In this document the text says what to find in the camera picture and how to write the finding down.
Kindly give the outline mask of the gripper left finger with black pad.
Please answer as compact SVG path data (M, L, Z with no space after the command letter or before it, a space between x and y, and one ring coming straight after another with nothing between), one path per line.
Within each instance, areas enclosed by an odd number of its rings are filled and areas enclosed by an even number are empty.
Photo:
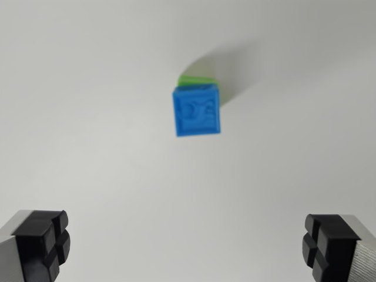
M19 210L1 227L1 281L55 281L69 255L66 211Z

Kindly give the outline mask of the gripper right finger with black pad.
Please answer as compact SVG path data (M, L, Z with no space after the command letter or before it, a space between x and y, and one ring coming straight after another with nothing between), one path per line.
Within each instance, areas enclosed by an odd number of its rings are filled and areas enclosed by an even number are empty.
M375 282L375 236L350 214L308 214L303 259L315 281Z

